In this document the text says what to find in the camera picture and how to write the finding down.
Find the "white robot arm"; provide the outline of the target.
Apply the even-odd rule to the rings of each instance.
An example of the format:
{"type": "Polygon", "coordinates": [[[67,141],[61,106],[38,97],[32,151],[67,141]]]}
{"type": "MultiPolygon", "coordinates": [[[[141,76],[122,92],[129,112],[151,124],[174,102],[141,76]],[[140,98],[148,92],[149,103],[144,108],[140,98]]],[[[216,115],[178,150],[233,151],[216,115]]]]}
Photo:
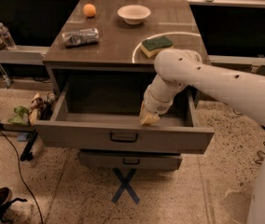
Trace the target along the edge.
{"type": "Polygon", "coordinates": [[[141,124],[157,122],[190,86],[265,126],[265,76],[207,65],[198,52],[182,49],[162,50],[154,68],[156,76],[141,104],[141,124]]]}

